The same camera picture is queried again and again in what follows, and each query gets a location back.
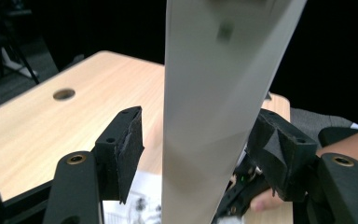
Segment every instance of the wooden table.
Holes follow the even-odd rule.
[[[72,89],[75,96],[53,98]],[[3,200],[51,180],[58,160],[91,150],[116,114],[140,105],[145,151],[139,169],[161,174],[164,67],[102,51],[0,106],[0,193]],[[290,119],[289,102],[272,94],[263,107]],[[291,204],[247,214],[248,223],[293,222]]]

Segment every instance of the finger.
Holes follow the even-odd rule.
[[[273,209],[283,204],[282,199],[275,194],[272,196],[272,189],[268,189],[263,193],[255,196],[251,200],[251,210],[254,212],[262,212],[265,210]]]

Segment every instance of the person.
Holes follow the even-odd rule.
[[[316,155],[321,157],[324,153],[338,153],[358,160],[358,133],[330,146],[322,147],[317,150]],[[254,212],[262,212],[277,208],[282,203],[279,196],[277,194],[272,196],[272,189],[268,189],[251,200],[250,209]]]

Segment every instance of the white rectangular object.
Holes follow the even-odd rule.
[[[209,224],[306,0],[168,0],[162,223]]]

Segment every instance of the light wood tabletop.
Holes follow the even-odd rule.
[[[71,89],[72,98],[56,100]],[[145,151],[138,169],[161,174],[164,66],[101,51],[0,106],[0,193],[5,201],[54,176],[59,159],[90,151],[116,114],[140,105]],[[290,119],[275,94],[263,107]],[[292,205],[247,213],[247,223],[293,223]]]

